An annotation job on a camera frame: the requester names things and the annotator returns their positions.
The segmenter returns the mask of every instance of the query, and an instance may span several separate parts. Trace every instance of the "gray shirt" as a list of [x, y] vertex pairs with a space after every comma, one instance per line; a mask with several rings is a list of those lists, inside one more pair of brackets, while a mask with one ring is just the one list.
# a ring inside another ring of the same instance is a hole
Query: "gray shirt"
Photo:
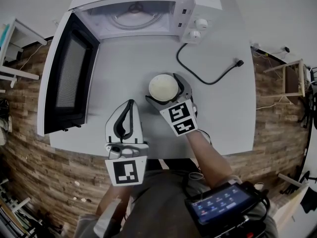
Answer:
[[[198, 238], [201, 237], [186, 206], [186, 198], [182, 181], [183, 171], [160, 170], [145, 174], [144, 182], [135, 186], [132, 193], [132, 210], [122, 230], [120, 223], [111, 221], [105, 233], [105, 238]], [[230, 177], [241, 182], [237, 177]], [[210, 190], [204, 179], [189, 180], [187, 192], [194, 196]], [[259, 204], [248, 217], [260, 219], [265, 214], [265, 207]], [[97, 238], [93, 228], [98, 221], [95, 215], [79, 217], [74, 238]], [[266, 224], [265, 237], [277, 238], [276, 224], [271, 216], [264, 220]]]

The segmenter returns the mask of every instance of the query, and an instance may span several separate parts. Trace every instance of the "white bowl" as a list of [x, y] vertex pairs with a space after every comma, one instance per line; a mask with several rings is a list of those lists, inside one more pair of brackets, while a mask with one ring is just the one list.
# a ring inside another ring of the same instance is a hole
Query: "white bowl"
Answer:
[[149, 91], [154, 99], [158, 101], [169, 101], [176, 96], [178, 84], [172, 76], [161, 74], [150, 81]]

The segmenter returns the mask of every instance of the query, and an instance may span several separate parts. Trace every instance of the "microwave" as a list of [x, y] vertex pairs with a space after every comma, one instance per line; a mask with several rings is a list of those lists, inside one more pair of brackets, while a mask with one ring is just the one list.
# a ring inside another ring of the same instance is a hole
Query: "microwave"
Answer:
[[199, 44], [222, 11], [220, 0], [73, 0], [44, 66], [38, 134], [86, 123], [90, 82], [102, 40], [169, 35]]

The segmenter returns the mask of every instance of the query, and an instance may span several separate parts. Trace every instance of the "label sticker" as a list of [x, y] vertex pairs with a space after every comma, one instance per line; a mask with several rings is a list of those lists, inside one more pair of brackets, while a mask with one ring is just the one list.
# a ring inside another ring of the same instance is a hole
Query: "label sticker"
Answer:
[[178, 135], [184, 134], [186, 132], [189, 132], [191, 130], [195, 129], [194, 123], [192, 119], [188, 119], [186, 121], [183, 121], [177, 125], [174, 125], [174, 128]]
[[113, 171], [117, 184], [139, 181], [135, 161], [114, 162]]
[[185, 102], [170, 108], [168, 112], [172, 122], [176, 122], [190, 115]]

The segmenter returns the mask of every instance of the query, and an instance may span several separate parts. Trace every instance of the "wooden floor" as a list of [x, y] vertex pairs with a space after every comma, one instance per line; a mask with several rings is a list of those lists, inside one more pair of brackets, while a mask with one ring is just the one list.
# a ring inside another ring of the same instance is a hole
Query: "wooden floor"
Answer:
[[[38, 47], [26, 49], [14, 67], [20, 69]], [[41, 47], [23, 71], [42, 75], [48, 50], [48, 46]], [[281, 81], [274, 72], [263, 73], [270, 66], [268, 60], [254, 58], [254, 66], [257, 107], [270, 106], [279, 99], [264, 99], [260, 95], [276, 92]], [[72, 237], [78, 215], [93, 213], [110, 185], [104, 159], [54, 149], [48, 136], [36, 134], [40, 80], [19, 78], [13, 89], [5, 81], [0, 86], [7, 90], [0, 97], [9, 100], [13, 118], [13, 133], [0, 148], [5, 172], [13, 179], [8, 189], [20, 199], [31, 197], [31, 210], [49, 212], [52, 222], [68, 227], [68, 237]], [[279, 191], [281, 185], [276, 174], [293, 173], [302, 161], [308, 137], [308, 130], [297, 123], [302, 115], [300, 105], [258, 110], [253, 151], [227, 156], [235, 173], [243, 180], [265, 181], [273, 189], [271, 192]]]

